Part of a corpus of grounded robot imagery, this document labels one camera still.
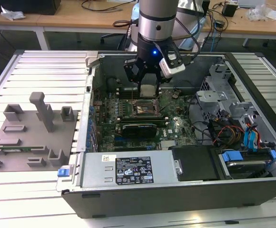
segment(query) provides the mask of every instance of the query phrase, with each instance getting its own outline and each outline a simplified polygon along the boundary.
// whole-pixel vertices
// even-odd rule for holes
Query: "floor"
[[[116,50],[120,37],[112,37],[100,44],[103,34],[81,33],[82,42],[76,41],[75,33],[48,32],[46,34],[52,50]],[[29,31],[3,31],[3,36],[16,48],[25,50],[40,50],[37,37],[34,32]],[[276,40],[271,40],[267,47],[263,46],[265,40],[253,39],[249,47],[243,47],[243,39],[221,38],[214,41],[214,51],[217,52],[261,52],[276,68]],[[212,40],[204,45],[203,51],[210,51]],[[0,74],[7,65],[14,50],[0,37]]]

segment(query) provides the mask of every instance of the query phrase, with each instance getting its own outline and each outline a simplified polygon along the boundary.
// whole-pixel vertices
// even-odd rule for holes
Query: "warning label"
[[[116,158],[116,184],[154,183],[151,157]]]

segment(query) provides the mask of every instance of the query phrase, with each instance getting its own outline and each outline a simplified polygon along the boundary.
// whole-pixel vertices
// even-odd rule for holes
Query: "open computer chassis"
[[[276,110],[255,79],[255,54],[199,55],[141,92],[123,69],[133,53],[88,52],[77,153],[57,189],[81,218],[259,205],[276,196]]]

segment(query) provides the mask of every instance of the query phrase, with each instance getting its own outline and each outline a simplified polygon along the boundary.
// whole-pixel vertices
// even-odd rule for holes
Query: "computer case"
[[[7,10],[43,15],[54,15],[60,3],[61,0],[0,0],[0,6]]]

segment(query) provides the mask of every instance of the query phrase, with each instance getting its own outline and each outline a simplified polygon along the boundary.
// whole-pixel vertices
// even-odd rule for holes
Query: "wooden tabletop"
[[[26,18],[19,20],[8,20],[0,14],[0,25],[22,25],[22,26],[36,26],[40,18],[40,14],[24,14]]]
[[[122,11],[113,13],[92,12],[81,7],[81,0],[62,0],[55,15],[42,15],[37,21],[38,26],[84,27],[84,28],[113,28],[116,20],[130,20],[134,4],[120,6]],[[90,8],[105,9],[119,3],[105,0],[92,1]]]
[[[222,2],[222,0],[211,0],[210,8],[217,3]],[[276,0],[266,0],[267,7],[276,10]],[[216,11],[222,12],[223,7],[218,7]],[[227,17],[229,25],[224,33],[240,33],[240,34],[270,34],[276,35],[276,21],[272,19],[267,19],[267,21],[249,21],[246,17],[247,9],[237,9],[233,17]],[[222,16],[214,12],[214,18],[222,21],[226,21]],[[207,16],[207,22],[204,26],[203,31],[209,31],[210,20]]]
[[[81,7],[82,0],[62,0],[61,5],[55,15],[24,14],[25,19],[10,21],[0,15],[0,25],[22,25],[22,26],[48,26],[48,27],[77,27],[77,28],[113,28],[112,24],[116,20],[129,20],[132,13],[133,3],[121,6],[122,11],[113,13],[92,12]],[[210,7],[222,0],[211,0]],[[268,7],[276,10],[276,0],[267,0]],[[106,2],[106,0],[92,1],[92,9],[104,9],[116,6],[118,3]],[[228,18],[229,26],[224,33],[240,34],[270,34],[276,35],[276,21],[268,19],[267,21],[249,21],[246,18],[247,9],[238,9],[234,17]],[[214,13],[215,19],[224,20],[217,13]],[[203,28],[203,31],[210,30],[209,17]]]

